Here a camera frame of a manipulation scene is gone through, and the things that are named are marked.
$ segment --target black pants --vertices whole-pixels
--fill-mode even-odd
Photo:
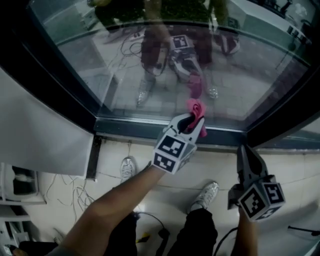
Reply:
[[[123,219],[112,231],[104,255],[136,256],[136,227],[137,218],[134,213]],[[205,209],[194,210],[186,217],[184,228],[178,234],[168,255],[211,256],[217,236],[212,214]]]

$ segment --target white wall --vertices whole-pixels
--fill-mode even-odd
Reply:
[[[48,108],[0,69],[0,162],[84,176],[92,141],[92,134]]]

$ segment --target black window frame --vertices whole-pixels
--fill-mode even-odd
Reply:
[[[6,24],[2,30],[1,67],[44,104],[92,134],[157,139],[165,124],[97,116],[101,111],[99,100],[47,35],[28,3],[28,0],[3,3],[3,9],[14,10],[14,16],[12,11],[7,11],[0,18],[2,24]],[[255,148],[320,149],[316,134],[302,131],[300,137],[290,136],[320,117],[320,104],[317,104],[320,58],[319,50],[314,49],[314,61],[309,70],[285,96],[255,120],[248,131],[210,127],[208,136],[199,138],[198,143],[227,147],[247,143]],[[113,116],[106,106],[102,107],[104,113]]]

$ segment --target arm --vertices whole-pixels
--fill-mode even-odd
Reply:
[[[157,184],[164,171],[151,166],[93,202],[67,234],[61,246],[80,256],[102,256],[112,230]]]
[[[145,16],[150,21],[161,21],[161,0],[144,0]],[[161,22],[153,25],[154,34],[158,39],[168,46],[170,45],[170,34],[167,27]]]
[[[239,225],[231,256],[258,256],[258,235],[256,223],[250,222],[242,208],[239,208]]]

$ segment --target pink cloth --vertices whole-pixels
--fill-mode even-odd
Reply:
[[[188,126],[189,129],[192,129],[197,124],[198,120],[205,115],[206,105],[203,104],[199,99],[190,98],[186,101],[186,106],[190,113],[194,114],[195,116],[194,122]],[[205,137],[207,134],[208,133],[205,126],[202,126],[199,136]]]
[[[201,77],[196,71],[191,71],[187,86],[190,88],[190,98],[198,99],[202,93]]]

